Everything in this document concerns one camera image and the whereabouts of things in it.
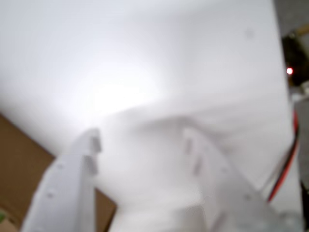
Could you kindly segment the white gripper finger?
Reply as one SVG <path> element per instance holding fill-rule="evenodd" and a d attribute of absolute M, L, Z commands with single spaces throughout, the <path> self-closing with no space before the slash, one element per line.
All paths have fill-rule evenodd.
<path fill-rule="evenodd" d="M 98 129 L 89 129 L 44 172 L 23 221 L 23 232 L 94 232 Z"/>
<path fill-rule="evenodd" d="M 302 217 L 291 211 L 276 212 L 205 133 L 187 127 L 183 138 L 205 197 L 210 232 L 302 231 Z"/>

